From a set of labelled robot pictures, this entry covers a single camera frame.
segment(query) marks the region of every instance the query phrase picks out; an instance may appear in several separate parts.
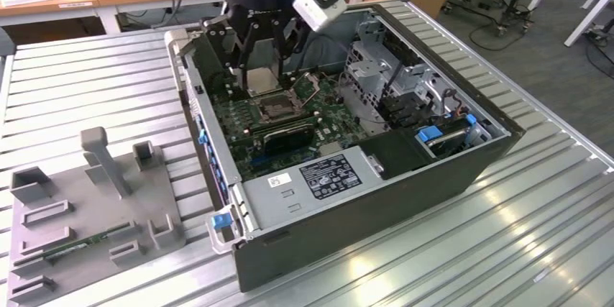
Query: gray floor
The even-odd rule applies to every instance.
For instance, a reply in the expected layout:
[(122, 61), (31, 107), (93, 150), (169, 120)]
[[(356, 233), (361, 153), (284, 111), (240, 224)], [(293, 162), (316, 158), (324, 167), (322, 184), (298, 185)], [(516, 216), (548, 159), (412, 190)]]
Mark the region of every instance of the gray floor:
[[(501, 52), (489, 52), (468, 40), (468, 33), (488, 20), (461, 9), (449, 15), (440, 14), (445, 29), (503, 71), (560, 118), (609, 154), (614, 155), (614, 80), (588, 63), (584, 56), (583, 37), (572, 47), (563, 46), (571, 30), (579, 24), (585, 10), (584, 0), (543, 0), (532, 13), (533, 26), (524, 37)], [(596, 23), (614, 17), (604, 10)], [(497, 38), (492, 32), (479, 32), (475, 39), (481, 45), (500, 47), (516, 32)], [(608, 68), (608, 63), (591, 51), (595, 62)]]

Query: aluminum table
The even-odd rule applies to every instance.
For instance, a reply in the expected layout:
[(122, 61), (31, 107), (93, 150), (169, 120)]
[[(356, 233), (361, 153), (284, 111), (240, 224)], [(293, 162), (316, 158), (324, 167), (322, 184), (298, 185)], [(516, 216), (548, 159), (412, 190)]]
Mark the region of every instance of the aluminum table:
[(19, 46), (1, 90), (1, 281), (7, 172), (83, 164), (77, 130), (102, 125), (111, 155), (145, 138), (162, 146), (189, 240), (45, 306), (612, 305), (612, 159), (414, 6), (381, 5), (527, 129), (461, 195), (240, 293), (232, 257), (213, 253), (206, 237), (212, 206), (161, 33)]

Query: white label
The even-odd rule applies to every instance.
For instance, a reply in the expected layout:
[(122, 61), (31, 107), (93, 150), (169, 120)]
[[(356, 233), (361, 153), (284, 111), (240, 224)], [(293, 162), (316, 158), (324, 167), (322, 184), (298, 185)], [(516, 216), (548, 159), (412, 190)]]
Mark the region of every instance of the white label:
[(273, 176), (272, 178), (268, 178), (268, 185), (270, 185), (270, 187), (277, 187), (285, 183), (289, 183), (290, 181), (292, 180), (289, 178), (289, 174), (282, 173), (280, 175)]
[(91, 6), (93, 3), (87, 1), (86, 3), (69, 3), (69, 4), (59, 4), (57, 5), (61, 9), (65, 9), (66, 7), (82, 7), (82, 6)]

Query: blue latch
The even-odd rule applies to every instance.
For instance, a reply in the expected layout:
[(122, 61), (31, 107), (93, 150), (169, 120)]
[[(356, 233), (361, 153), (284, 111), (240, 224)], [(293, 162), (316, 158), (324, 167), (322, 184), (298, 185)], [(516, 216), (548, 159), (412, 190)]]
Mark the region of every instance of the blue latch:
[(213, 223), (213, 229), (220, 230), (221, 228), (229, 226), (232, 224), (232, 216), (230, 213), (214, 215), (210, 219)]
[(439, 128), (433, 126), (428, 126), (417, 132), (417, 137), (421, 139), (422, 142), (426, 142), (428, 140), (440, 137), (443, 135), (441, 131), (439, 131)]
[(476, 122), (477, 122), (477, 119), (472, 114), (467, 114), (465, 119), (467, 119), (468, 123), (471, 124), (471, 126), (475, 125)]
[(209, 138), (206, 138), (206, 133), (204, 132), (204, 129), (201, 129), (198, 133), (198, 144), (202, 145), (208, 141), (209, 141)]

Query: circuit board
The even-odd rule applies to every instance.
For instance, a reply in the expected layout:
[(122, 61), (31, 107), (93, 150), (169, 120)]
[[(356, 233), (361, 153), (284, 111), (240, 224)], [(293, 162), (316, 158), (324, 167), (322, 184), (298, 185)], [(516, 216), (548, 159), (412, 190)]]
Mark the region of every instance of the circuit board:
[[(233, 88), (224, 84), (224, 91), (217, 86), (212, 97), (213, 111), (244, 180), (326, 155), (324, 148), (330, 145), (342, 149), (366, 137), (348, 108), (336, 98), (334, 78), (321, 76), (314, 81), (313, 78), (301, 78), (286, 90), (237, 101), (228, 97)], [(264, 152), (262, 143), (270, 134), (300, 128), (314, 131), (306, 145), (276, 155)]]

